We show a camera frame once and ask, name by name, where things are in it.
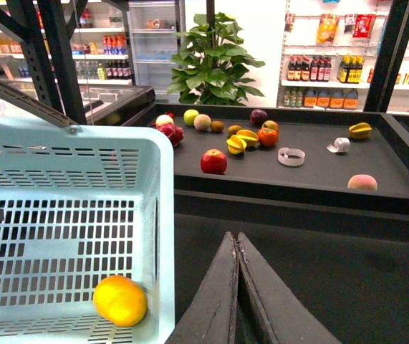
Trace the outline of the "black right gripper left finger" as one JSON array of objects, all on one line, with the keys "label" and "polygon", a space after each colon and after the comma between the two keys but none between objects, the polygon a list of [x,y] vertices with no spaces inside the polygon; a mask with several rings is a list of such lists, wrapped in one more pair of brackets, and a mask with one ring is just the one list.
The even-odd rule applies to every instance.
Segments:
[{"label": "black right gripper left finger", "polygon": [[239,262],[226,232],[197,293],[168,343],[235,343]]}]

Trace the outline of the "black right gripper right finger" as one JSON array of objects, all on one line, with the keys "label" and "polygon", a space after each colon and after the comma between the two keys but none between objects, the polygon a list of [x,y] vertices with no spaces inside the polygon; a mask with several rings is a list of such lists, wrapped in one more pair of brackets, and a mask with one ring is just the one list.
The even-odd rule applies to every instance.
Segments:
[{"label": "black right gripper right finger", "polygon": [[236,240],[239,301],[258,343],[338,343],[244,233]]}]

